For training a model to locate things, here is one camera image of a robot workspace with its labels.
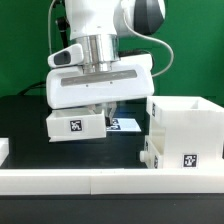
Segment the green backdrop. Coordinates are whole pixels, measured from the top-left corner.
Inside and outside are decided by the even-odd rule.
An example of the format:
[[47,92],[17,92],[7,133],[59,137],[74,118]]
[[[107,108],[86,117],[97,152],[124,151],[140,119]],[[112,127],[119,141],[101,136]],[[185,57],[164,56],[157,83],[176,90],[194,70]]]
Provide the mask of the green backdrop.
[[[50,3],[0,0],[0,96],[17,94],[46,79]],[[172,46],[175,61],[166,74],[154,79],[155,95],[203,96],[224,106],[224,1],[168,0],[166,6],[166,21],[154,36]],[[53,17],[61,14],[59,7]],[[61,49],[56,29],[52,37],[54,50]],[[120,49],[134,48],[152,52],[154,73],[168,63],[167,50],[157,44],[138,38],[120,40]],[[43,94],[45,90],[32,93]]]

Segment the black tabletop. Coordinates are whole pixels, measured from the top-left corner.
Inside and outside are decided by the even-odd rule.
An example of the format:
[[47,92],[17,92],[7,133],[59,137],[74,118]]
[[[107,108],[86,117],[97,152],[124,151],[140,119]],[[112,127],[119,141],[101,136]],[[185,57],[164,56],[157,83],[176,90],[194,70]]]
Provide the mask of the black tabletop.
[[[49,143],[45,97],[0,99],[0,137],[10,140],[2,169],[145,168],[138,154],[148,132],[145,100],[120,103],[115,117],[135,118],[141,133]],[[223,194],[0,196],[1,224],[223,224]]]

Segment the white container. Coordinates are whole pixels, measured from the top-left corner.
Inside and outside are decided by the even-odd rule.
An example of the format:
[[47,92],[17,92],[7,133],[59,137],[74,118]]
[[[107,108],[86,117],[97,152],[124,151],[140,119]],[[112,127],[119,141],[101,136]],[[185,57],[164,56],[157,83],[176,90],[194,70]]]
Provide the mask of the white container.
[[51,142],[106,137],[104,110],[98,114],[87,107],[53,110],[47,118]]
[[224,164],[224,109],[201,97],[148,97],[149,136],[141,160],[149,168]]

